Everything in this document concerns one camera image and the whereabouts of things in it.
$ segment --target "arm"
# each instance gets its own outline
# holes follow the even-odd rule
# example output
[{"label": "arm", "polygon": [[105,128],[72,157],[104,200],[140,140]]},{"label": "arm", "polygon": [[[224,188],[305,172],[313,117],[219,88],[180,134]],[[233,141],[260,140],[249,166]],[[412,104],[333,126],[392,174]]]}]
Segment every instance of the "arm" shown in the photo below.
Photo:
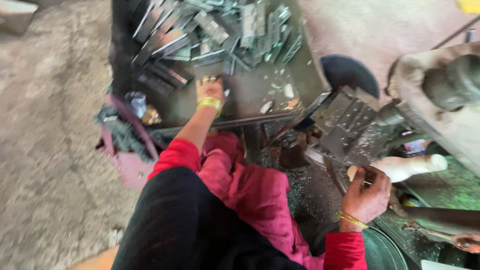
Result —
[{"label": "arm", "polygon": [[[373,185],[363,189],[366,170],[375,175]],[[342,211],[362,223],[368,223],[387,209],[390,178],[381,170],[359,168],[342,203]],[[340,232],[329,233],[325,244],[325,270],[366,270],[363,228],[347,220],[340,221]]]},{"label": "arm", "polygon": [[[197,102],[207,97],[216,98],[223,106],[222,79],[205,76],[202,81],[196,81]],[[200,170],[200,152],[202,150],[207,132],[215,119],[218,110],[212,105],[200,105],[197,112],[188,123],[180,130],[168,148],[160,154],[160,159],[155,164],[148,180],[159,172],[174,167],[187,167],[193,172]]]}]

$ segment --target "bracelet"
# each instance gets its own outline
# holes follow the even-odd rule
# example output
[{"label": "bracelet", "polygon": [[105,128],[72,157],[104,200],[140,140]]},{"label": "bracelet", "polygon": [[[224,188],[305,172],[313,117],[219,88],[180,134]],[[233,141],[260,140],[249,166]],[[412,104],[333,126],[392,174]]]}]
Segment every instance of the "bracelet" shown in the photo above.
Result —
[{"label": "bracelet", "polygon": [[197,110],[202,105],[208,105],[208,106],[214,107],[217,111],[217,114],[216,114],[215,118],[218,118],[220,116],[220,114],[222,113],[222,103],[216,98],[206,97],[206,98],[201,99],[198,102]]},{"label": "bracelet", "polygon": [[348,220],[349,222],[351,223],[354,223],[354,224],[357,224],[358,226],[362,227],[363,229],[368,229],[368,226],[365,225],[363,222],[361,222],[360,220],[348,215],[347,213],[344,213],[342,211],[338,211],[336,213],[336,216],[339,220],[341,219],[344,219],[344,220]]}]

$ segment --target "finger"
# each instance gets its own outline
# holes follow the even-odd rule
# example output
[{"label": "finger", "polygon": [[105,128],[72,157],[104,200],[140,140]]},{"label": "finger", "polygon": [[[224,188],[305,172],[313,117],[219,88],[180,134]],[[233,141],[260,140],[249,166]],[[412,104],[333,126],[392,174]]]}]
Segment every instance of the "finger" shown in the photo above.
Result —
[{"label": "finger", "polygon": [[363,181],[365,181],[365,169],[358,168],[349,189],[352,189],[355,192],[360,192]]},{"label": "finger", "polygon": [[375,175],[375,181],[370,189],[387,191],[389,186],[391,186],[390,177],[388,177],[383,171],[373,166],[366,166],[365,170]]}]

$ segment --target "woman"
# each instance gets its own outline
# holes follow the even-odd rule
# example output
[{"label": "woman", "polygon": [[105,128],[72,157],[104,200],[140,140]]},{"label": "woman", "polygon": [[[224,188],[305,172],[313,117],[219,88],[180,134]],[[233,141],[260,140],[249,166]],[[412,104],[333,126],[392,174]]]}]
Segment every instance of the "woman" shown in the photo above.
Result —
[{"label": "woman", "polygon": [[[197,112],[161,153],[112,269],[367,269],[361,231],[386,210],[390,179],[360,168],[342,205],[340,232],[309,256],[291,217],[285,174],[246,164],[231,133],[208,137],[225,100],[221,79],[197,86]],[[362,189],[365,170],[376,174]]]}]

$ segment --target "pile of metal pieces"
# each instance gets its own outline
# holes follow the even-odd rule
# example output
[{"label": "pile of metal pieces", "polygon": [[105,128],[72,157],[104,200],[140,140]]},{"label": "pile of metal pieces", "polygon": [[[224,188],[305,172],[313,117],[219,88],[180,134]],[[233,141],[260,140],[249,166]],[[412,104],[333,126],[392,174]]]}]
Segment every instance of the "pile of metal pieces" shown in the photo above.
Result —
[{"label": "pile of metal pieces", "polygon": [[[262,61],[274,63],[292,27],[287,6],[267,14],[264,0],[152,0],[133,39],[142,47],[133,59],[135,78],[166,96],[184,87],[194,75],[175,68],[172,61],[205,66],[223,61],[223,73],[233,75],[238,64],[252,71]],[[285,48],[282,64],[288,63],[302,44],[299,30]]]}]

